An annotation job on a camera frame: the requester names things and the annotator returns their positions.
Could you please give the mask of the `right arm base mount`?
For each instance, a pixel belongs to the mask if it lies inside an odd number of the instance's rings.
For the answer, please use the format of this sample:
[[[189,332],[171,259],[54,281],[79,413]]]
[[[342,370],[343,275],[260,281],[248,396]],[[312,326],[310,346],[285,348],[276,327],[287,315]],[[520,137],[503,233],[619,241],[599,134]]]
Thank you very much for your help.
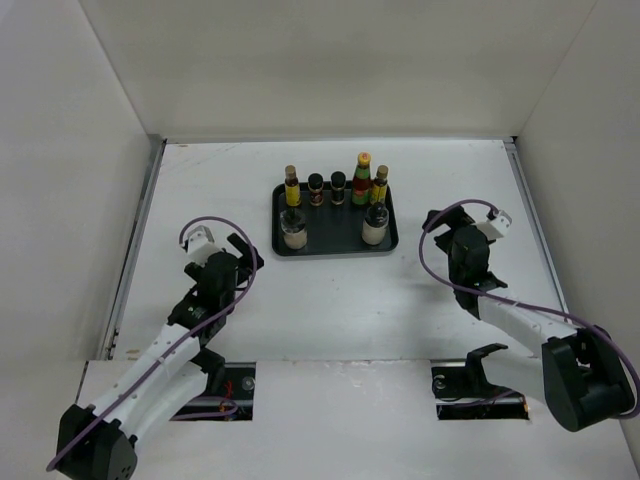
[[[487,380],[482,361],[507,350],[493,343],[469,352],[464,360],[431,365],[432,393],[440,421],[528,420],[526,398]]]

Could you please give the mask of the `small brown spice jar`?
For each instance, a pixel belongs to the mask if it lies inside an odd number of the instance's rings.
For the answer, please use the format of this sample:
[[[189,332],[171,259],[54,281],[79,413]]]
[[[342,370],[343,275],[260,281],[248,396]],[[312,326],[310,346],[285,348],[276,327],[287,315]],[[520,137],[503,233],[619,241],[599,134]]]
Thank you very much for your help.
[[[319,173],[312,173],[308,177],[309,203],[311,206],[319,207],[323,203],[324,179]]]

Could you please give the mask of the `small dark spice jar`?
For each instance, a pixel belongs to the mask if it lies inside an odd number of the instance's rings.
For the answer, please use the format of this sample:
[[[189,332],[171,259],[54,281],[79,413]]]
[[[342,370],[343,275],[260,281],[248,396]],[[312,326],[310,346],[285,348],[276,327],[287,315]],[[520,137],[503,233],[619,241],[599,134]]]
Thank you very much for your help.
[[[341,171],[335,171],[330,178],[331,203],[335,206],[342,205],[345,201],[346,176]]]

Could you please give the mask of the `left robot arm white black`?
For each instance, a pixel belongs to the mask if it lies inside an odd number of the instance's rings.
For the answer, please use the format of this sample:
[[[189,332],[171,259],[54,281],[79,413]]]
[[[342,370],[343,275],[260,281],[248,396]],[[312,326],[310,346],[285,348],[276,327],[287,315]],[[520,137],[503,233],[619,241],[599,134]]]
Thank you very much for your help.
[[[264,261],[242,231],[227,238],[233,252],[218,247],[203,226],[180,240],[193,286],[125,374],[88,405],[65,411],[48,470],[69,479],[129,479],[146,438],[197,396],[210,399],[223,390],[225,361],[208,345]]]

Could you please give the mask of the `small yellow-label bottle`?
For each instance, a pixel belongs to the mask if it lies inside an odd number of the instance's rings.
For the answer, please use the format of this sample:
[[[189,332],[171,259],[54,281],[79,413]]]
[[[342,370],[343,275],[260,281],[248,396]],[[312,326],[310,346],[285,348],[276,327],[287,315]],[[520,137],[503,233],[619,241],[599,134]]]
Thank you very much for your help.
[[[389,168],[386,165],[380,165],[377,169],[376,176],[372,181],[370,188],[370,204],[385,204],[388,190]]]
[[[297,171],[294,165],[285,167],[285,201],[288,207],[296,208],[301,204],[301,190]]]

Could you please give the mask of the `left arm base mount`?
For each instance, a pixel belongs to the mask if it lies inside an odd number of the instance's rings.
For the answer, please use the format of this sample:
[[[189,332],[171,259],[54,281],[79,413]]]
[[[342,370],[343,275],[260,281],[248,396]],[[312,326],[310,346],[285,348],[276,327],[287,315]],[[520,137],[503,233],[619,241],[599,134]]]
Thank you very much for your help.
[[[173,421],[251,421],[254,411],[257,365],[227,363],[219,380],[211,380],[204,393],[190,400]]]

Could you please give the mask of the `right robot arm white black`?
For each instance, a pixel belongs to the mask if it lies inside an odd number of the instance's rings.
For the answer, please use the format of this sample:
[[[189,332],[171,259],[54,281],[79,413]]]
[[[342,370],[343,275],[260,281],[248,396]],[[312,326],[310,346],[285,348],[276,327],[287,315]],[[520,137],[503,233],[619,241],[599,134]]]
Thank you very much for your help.
[[[516,382],[516,391],[543,402],[566,430],[577,432],[607,419],[626,420],[639,414],[639,374],[609,334],[579,317],[510,298],[508,286],[489,269],[490,247],[505,237],[511,217],[493,204],[476,221],[459,201],[432,210],[422,233],[446,226],[435,237],[447,256],[443,284],[458,305],[474,318],[503,331],[531,352],[514,364],[483,361],[503,350],[494,344],[473,351],[464,370],[464,384],[473,394],[489,394],[500,376]]]

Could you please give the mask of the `tall green sauce bottle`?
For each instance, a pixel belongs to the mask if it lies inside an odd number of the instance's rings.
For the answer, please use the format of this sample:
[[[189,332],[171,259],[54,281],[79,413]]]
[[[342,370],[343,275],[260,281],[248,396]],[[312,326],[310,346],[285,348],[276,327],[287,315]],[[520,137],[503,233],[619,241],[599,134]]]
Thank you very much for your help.
[[[351,201],[356,206],[363,206],[369,202],[369,193],[372,182],[370,164],[370,153],[361,152],[358,154],[351,187]]]

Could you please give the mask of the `white shaker black cap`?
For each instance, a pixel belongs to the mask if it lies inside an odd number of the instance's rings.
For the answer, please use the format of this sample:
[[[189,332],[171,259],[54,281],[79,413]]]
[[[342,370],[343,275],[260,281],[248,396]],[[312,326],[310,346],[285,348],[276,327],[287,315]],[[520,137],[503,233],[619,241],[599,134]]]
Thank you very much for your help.
[[[285,245],[300,250],[307,244],[307,222],[304,212],[289,207],[280,214],[280,229]]]
[[[371,246],[379,245],[387,232],[389,224],[389,211],[382,202],[376,202],[365,212],[361,237]]]

